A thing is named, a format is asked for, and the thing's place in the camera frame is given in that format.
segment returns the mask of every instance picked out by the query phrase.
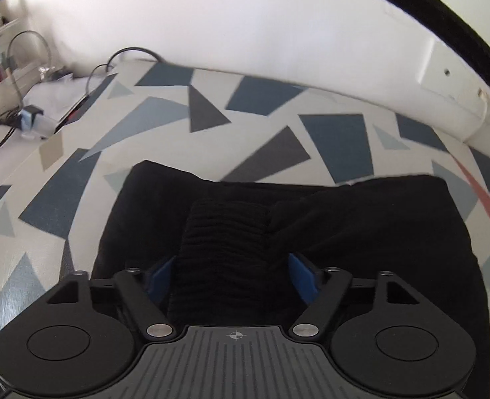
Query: blue object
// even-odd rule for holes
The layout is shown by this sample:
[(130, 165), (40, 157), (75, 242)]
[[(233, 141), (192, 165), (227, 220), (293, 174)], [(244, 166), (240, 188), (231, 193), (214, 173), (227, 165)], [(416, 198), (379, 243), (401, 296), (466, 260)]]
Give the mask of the blue object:
[(171, 284), (171, 266), (175, 257), (164, 263), (162, 267), (156, 270), (150, 278), (147, 286), (147, 294), (155, 305), (159, 305), (163, 298), (169, 292)]
[(319, 290), (315, 285), (315, 274), (294, 254), (289, 254), (289, 277), (299, 293), (300, 298), (310, 305), (318, 296)]

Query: folded black clothing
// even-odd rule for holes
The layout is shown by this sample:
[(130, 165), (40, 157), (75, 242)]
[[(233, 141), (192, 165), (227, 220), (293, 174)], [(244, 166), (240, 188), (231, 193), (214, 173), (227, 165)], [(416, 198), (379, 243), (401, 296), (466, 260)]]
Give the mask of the folded black clothing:
[(477, 360), (464, 392), (490, 398), (487, 294), (440, 178), (334, 188), (212, 182), (145, 161), (112, 208), (92, 277), (176, 256), (167, 313), (176, 326), (288, 328), (305, 308), (289, 279), (291, 252), (359, 278), (394, 271), (470, 334)]

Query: patterned surface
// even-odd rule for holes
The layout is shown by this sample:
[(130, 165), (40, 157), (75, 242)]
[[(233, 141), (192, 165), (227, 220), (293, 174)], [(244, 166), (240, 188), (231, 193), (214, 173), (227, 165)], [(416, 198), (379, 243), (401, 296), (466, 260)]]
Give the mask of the patterned surface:
[(146, 62), (117, 69), (0, 187), (0, 328), (59, 277), (91, 270), (124, 179), (146, 159), (214, 181), (440, 176), (469, 229), (490, 306), (490, 159), (482, 153), (338, 94)]

